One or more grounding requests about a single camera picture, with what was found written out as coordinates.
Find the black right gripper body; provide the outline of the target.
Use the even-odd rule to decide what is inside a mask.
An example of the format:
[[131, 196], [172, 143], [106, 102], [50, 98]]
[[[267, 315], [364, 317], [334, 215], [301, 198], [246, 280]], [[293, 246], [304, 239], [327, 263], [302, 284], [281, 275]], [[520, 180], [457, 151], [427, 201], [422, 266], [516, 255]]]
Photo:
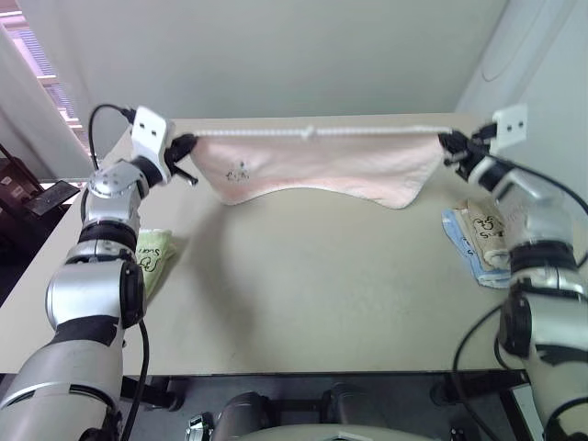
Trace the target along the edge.
[[490, 123], [475, 131], [469, 137], [456, 132], [461, 152], [465, 156], [458, 161], [458, 173], [471, 173], [476, 165], [490, 153], [490, 144], [497, 135], [497, 124]]

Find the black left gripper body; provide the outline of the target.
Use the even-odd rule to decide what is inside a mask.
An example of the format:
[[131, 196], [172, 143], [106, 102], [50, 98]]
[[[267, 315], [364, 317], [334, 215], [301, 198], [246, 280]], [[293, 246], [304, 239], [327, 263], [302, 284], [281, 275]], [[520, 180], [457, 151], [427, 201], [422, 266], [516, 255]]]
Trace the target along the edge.
[[170, 146], [164, 151], [164, 161], [167, 165], [167, 168], [170, 171], [170, 168], [175, 164], [179, 163], [183, 160], [188, 154], [178, 154], [177, 153], [177, 138], [174, 138], [170, 144]]

